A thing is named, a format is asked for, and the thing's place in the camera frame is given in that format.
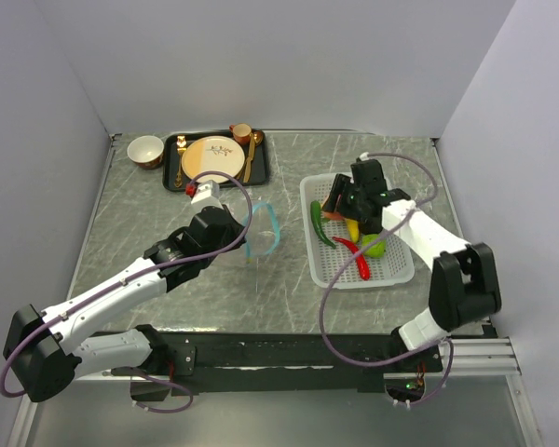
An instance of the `golden fork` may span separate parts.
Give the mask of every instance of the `golden fork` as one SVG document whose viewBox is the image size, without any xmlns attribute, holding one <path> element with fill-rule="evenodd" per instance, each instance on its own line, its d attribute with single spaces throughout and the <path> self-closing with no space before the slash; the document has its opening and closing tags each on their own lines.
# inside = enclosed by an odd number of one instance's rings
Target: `golden fork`
<svg viewBox="0 0 559 447">
<path fill-rule="evenodd" d="M 178 151 L 178 173 L 176 174 L 176 180 L 174 186 L 180 188 L 183 185 L 183 154 L 186 152 L 186 137 L 184 135 L 178 135 L 178 141 L 176 142 Z"/>
</svg>

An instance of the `white basket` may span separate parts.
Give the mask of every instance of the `white basket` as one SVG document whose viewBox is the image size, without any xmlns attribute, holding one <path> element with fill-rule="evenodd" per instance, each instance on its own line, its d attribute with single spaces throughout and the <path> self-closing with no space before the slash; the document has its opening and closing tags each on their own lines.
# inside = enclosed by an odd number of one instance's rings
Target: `white basket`
<svg viewBox="0 0 559 447">
<path fill-rule="evenodd" d="M 318 200 L 322 203 L 332 189 L 334 178 L 335 174 L 320 174 L 305 177 L 300 182 L 300 202 L 305 224 L 310 275 L 315 284 L 323 288 L 327 288 L 329 281 L 339 267 L 352 255 L 343 244 L 336 243 L 334 250 L 321 242 L 310 220 L 310 202 Z M 328 238 L 338 236 L 349 239 L 348 229 L 343 221 L 324 223 L 323 231 Z M 383 257 L 370 258 L 365 256 L 364 259 L 371 270 L 371 278 L 368 281 L 362 280 L 356 263 L 352 263 L 335 283 L 336 289 L 393 286 L 394 284 L 408 282 L 414 276 L 414 264 L 410 249 L 397 236 L 388 237 Z"/>
</svg>

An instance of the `lime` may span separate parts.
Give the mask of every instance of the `lime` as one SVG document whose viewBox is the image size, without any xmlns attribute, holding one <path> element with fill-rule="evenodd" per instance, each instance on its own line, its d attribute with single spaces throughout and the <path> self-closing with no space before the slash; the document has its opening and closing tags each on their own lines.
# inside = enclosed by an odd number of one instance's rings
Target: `lime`
<svg viewBox="0 0 559 447">
<path fill-rule="evenodd" d="M 365 236 L 363 236 L 362 237 L 362 246 L 366 247 L 367 245 L 372 243 L 374 240 L 377 240 L 378 237 L 379 237 L 379 235 L 365 235 Z M 369 258 L 380 258 L 381 256 L 383 256 L 385 254 L 386 245 L 387 244 L 385 243 L 385 239 L 384 239 L 381 242 L 379 242 L 378 244 L 376 244 L 374 247 L 371 247 L 369 250 L 367 250 L 364 253 L 364 256 L 368 256 Z"/>
</svg>

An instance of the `white plate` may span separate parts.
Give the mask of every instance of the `white plate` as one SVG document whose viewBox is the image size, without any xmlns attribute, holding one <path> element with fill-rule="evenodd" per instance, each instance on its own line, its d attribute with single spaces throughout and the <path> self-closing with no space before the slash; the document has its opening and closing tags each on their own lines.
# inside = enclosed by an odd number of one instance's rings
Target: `white plate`
<svg viewBox="0 0 559 447">
<path fill-rule="evenodd" d="M 227 137 L 205 137 L 196 140 L 183 154 L 183 172 L 190 179 L 206 170 L 220 170 L 236 177 L 244 166 L 244 151 L 234 140 Z M 221 175 L 206 175 L 198 183 L 213 180 L 217 183 L 229 182 Z"/>
</svg>

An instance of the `marble table surface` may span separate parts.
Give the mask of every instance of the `marble table surface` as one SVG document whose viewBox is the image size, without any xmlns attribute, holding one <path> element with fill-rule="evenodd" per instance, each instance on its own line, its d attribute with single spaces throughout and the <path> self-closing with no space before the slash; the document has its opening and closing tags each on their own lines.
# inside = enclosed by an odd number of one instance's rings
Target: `marble table surface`
<svg viewBox="0 0 559 447">
<path fill-rule="evenodd" d="M 127 145 L 137 136 L 123 134 L 113 144 L 116 152 L 75 276 L 73 296 L 123 270 L 192 217 L 188 197 L 164 189 L 161 169 L 137 169 L 127 159 Z M 268 132 L 267 144 L 271 181 L 249 188 L 249 193 L 271 203 L 278 214 L 281 242 L 276 250 L 251 264 L 220 257 L 198 278 L 136 306 L 105 330 L 125 331 L 150 323 L 161 331 L 317 332 L 322 289 L 313 283 L 308 267 L 299 183 L 307 175 L 348 171 L 349 164 L 365 151 L 406 154 L 427 166 L 439 180 L 440 194 L 424 211 L 458 233 L 437 154 L 428 138 Z M 413 197 L 429 191 L 429 180 L 415 166 L 400 159 L 381 162 L 394 186 Z M 222 202 L 230 208 L 240 207 L 241 201 L 236 188 L 223 190 Z M 327 329 L 390 333 L 421 312 L 429 298 L 430 271 L 414 254 L 413 258 L 416 273 L 405 284 L 333 292 L 325 316 Z M 482 334 L 483 329 L 477 323 L 457 333 Z"/>
</svg>

